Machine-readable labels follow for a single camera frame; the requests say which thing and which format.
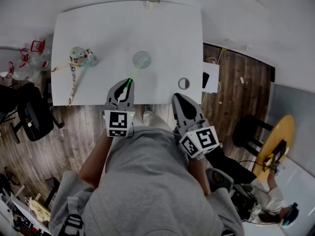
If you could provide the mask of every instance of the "headphones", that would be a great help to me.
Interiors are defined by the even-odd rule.
[[[299,209],[297,208],[297,203],[294,203],[293,205],[291,205],[290,212],[284,217],[282,225],[290,225],[297,218],[298,214]]]

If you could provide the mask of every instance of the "red object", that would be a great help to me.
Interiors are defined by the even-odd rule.
[[[9,66],[10,66],[10,68],[9,68],[9,73],[14,73],[14,66],[13,66],[13,63],[12,62],[9,62]]]
[[[33,43],[31,44],[31,52],[43,53],[45,48],[45,42],[46,42],[45,40],[43,42],[34,40]]]
[[[21,55],[22,55],[22,63],[20,64],[20,67],[25,66],[25,64],[28,62],[29,60],[29,52],[27,50],[27,48],[23,48],[21,51]]]
[[[41,67],[47,67],[49,65],[49,61],[44,61],[43,65]]]

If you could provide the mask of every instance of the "black cable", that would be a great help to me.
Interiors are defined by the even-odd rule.
[[[260,165],[260,166],[267,167],[267,168],[269,168],[269,169],[274,170],[274,168],[273,168],[273,167],[271,167],[271,166],[269,166],[269,165],[266,165],[266,164],[260,164],[260,163],[257,163],[257,162],[255,162],[255,161],[250,161],[250,160],[240,161],[240,162],[239,162],[239,164],[240,164],[240,163],[243,163],[243,162],[252,162],[252,163],[258,164],[258,165]]]
[[[242,189],[252,198],[252,199],[254,199],[255,201],[256,201],[256,203],[258,203],[258,200],[257,200],[257,198],[254,196],[254,194],[252,194],[250,191],[248,191],[246,188],[244,188],[244,186],[242,185],[242,184],[239,184],[241,187],[242,187]]]
[[[133,137],[134,135],[134,126],[133,126],[133,122],[132,122],[132,135],[131,136],[127,136],[127,138]]]
[[[244,222],[247,223],[251,223],[251,224],[255,224],[255,225],[263,225],[263,226],[267,226],[267,225],[277,225],[278,223],[270,223],[270,224],[260,224],[260,223],[254,223],[254,222],[250,222],[248,220],[243,220]]]

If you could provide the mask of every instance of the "white cable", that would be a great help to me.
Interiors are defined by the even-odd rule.
[[[220,61],[220,58],[221,58],[222,53],[223,53],[223,50],[221,50],[221,52],[220,52],[220,55],[219,55],[219,58],[218,58],[218,63],[219,63],[219,61]]]
[[[205,61],[207,61],[208,59],[214,59],[215,60],[215,64],[217,64],[217,59],[215,57],[206,58]]]
[[[204,102],[204,100],[205,100],[206,96],[207,96],[207,93],[206,93],[206,94],[205,94],[205,96],[203,97],[203,99],[202,99],[202,102],[201,102],[201,105],[200,105],[200,106],[202,106],[202,103]]]
[[[219,90],[217,91],[217,93],[221,91],[221,84],[220,84],[219,81],[218,81],[218,85],[219,85]],[[203,99],[202,99],[202,102],[201,102],[200,106],[202,106],[202,103],[204,102],[204,100],[205,100],[207,94],[208,94],[208,93],[206,92],[205,96],[204,96]]]
[[[217,93],[221,91],[221,84],[219,81],[218,81],[218,85],[219,85],[219,90],[217,91]]]

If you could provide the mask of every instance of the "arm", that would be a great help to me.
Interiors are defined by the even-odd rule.
[[[271,215],[269,213],[259,214],[258,215],[261,222],[268,223],[268,224],[279,224],[281,219],[279,214]]]
[[[112,141],[113,138],[107,137],[106,130],[104,130],[79,172],[79,178],[94,188],[98,187]]]
[[[189,159],[188,171],[201,185],[201,188],[205,196],[210,195],[211,191],[206,175],[206,159],[205,158],[202,160]]]
[[[236,211],[227,189],[219,188],[211,193],[211,195],[207,196],[206,199],[213,210],[218,214],[224,225],[224,229],[234,233],[222,235],[244,236],[241,218]]]
[[[269,175],[267,178],[267,183],[268,183],[270,191],[278,187],[275,180],[275,170],[270,169]]]

